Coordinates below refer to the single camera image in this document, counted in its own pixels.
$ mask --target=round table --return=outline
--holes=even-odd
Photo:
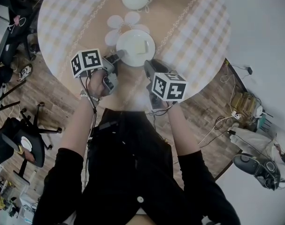
[[[43,58],[76,96],[81,86],[72,76],[70,59],[85,49],[99,48],[102,56],[114,53],[119,36],[131,29],[148,32],[155,41],[155,58],[186,78],[186,99],[203,89],[221,68],[231,30],[224,0],[149,0],[135,11],[122,0],[44,0],[38,19]],[[121,63],[118,81],[118,88],[100,106],[151,109],[143,67]]]

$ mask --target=white box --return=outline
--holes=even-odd
[[[184,100],[188,82],[179,74],[155,73],[152,92],[163,101]]]
[[[98,48],[78,51],[70,60],[70,64],[74,78],[87,70],[103,67],[102,57]]]

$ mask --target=white wall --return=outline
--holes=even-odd
[[[231,21],[227,58],[250,66],[243,79],[285,130],[285,0],[225,0]],[[246,71],[235,68],[242,78]]]
[[[235,165],[217,180],[242,225],[284,225],[285,189],[268,190]]]
[[[227,58],[250,66],[246,88],[275,118],[272,134],[285,149],[285,0],[225,0],[231,21]],[[235,68],[242,78],[246,71]],[[217,183],[236,209],[242,225],[284,225],[285,189],[269,191],[232,165]]]

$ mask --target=white plate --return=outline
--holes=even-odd
[[[31,151],[31,148],[32,148],[31,142],[29,141],[29,139],[27,139],[24,136],[21,137],[21,145],[24,148],[26,148],[28,151]]]
[[[135,43],[139,40],[146,41],[147,52],[145,54],[135,53]],[[133,29],[122,34],[116,44],[116,50],[125,50],[122,61],[131,67],[140,67],[146,60],[151,60],[155,55],[155,42],[152,37],[138,29]]]

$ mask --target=button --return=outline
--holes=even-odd
[[[138,201],[139,203],[143,203],[143,201],[144,201],[144,200],[143,200],[143,197],[140,197],[140,196],[139,196],[139,197],[137,198],[137,201]]]

